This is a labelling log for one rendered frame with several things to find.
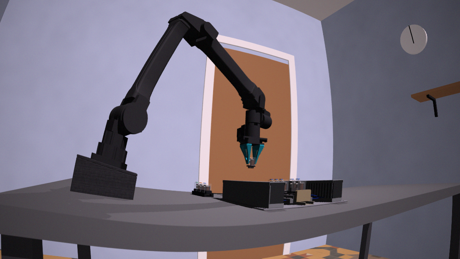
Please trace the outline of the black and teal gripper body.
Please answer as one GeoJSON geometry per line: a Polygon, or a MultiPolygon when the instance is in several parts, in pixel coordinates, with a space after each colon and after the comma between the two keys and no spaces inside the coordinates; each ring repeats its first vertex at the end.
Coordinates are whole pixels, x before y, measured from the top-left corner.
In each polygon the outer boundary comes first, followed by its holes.
{"type": "Polygon", "coordinates": [[[237,142],[242,141],[242,144],[250,143],[252,146],[264,145],[262,142],[267,142],[267,138],[260,138],[260,124],[254,125],[254,123],[246,123],[245,136],[237,138],[237,142]],[[260,142],[261,141],[261,142],[260,142]]]}

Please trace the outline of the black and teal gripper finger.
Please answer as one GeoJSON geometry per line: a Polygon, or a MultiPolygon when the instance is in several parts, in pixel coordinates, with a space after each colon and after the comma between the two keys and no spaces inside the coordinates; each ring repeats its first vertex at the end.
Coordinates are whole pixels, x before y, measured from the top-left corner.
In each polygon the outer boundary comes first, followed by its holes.
{"type": "Polygon", "coordinates": [[[250,154],[251,154],[251,147],[252,147],[252,144],[250,144],[250,143],[240,145],[240,149],[243,152],[243,155],[244,155],[245,160],[246,160],[246,164],[249,164],[249,159],[250,159],[250,154]]]}
{"type": "MultiPolygon", "coordinates": [[[[259,157],[261,151],[263,150],[263,147],[264,147],[264,145],[252,146],[252,153],[253,153],[253,157],[256,157],[256,162],[258,160],[258,157],[259,157]]],[[[256,162],[255,162],[255,164],[256,164],[256,162]]]]}

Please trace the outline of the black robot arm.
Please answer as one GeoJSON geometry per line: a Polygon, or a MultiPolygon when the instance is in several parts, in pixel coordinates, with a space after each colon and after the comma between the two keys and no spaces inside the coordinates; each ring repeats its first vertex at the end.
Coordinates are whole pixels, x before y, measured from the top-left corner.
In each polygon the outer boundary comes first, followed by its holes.
{"type": "Polygon", "coordinates": [[[145,62],[133,86],[121,105],[114,108],[107,120],[102,142],[98,143],[96,154],[91,159],[127,169],[125,150],[130,134],[142,132],[148,122],[147,108],[150,97],[163,70],[177,46],[184,38],[190,46],[204,52],[220,72],[235,87],[246,110],[246,123],[260,124],[260,128],[270,128],[271,114],[266,111],[266,97],[240,69],[228,52],[217,41],[218,31],[209,22],[183,12],[168,21],[169,25],[145,62]]]}

